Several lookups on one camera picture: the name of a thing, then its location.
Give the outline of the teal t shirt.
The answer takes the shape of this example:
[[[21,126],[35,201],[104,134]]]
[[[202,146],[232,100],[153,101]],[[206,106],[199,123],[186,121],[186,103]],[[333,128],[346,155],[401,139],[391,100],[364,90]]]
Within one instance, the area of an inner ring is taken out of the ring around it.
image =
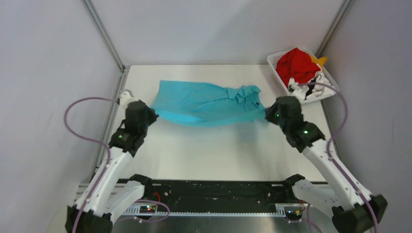
[[[161,81],[152,108],[160,118],[192,127],[216,127],[265,117],[261,90],[255,85],[238,88],[211,83]]]

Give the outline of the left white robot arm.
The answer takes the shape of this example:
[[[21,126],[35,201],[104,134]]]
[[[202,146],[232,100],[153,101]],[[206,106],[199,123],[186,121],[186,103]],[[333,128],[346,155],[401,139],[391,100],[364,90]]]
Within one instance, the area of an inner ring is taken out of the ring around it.
[[[121,171],[134,158],[144,142],[148,128],[158,115],[141,100],[118,102],[125,107],[125,119],[112,134],[109,143],[97,141],[107,154],[86,191],[67,207],[65,228],[68,233],[110,233],[121,213],[136,199],[147,202],[153,188],[139,181],[129,180],[113,197]]]

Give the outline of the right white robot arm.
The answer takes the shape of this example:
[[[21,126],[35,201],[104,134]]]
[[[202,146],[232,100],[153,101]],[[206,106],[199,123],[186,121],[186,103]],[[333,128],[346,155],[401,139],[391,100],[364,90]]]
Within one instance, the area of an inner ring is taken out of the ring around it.
[[[325,135],[313,123],[305,121],[299,100],[278,97],[265,110],[265,119],[280,127],[289,145],[303,154],[330,186],[326,191],[298,174],[286,179],[282,189],[285,201],[304,200],[331,218],[340,233],[364,233],[381,222],[388,206],[381,195],[373,195],[332,155]]]

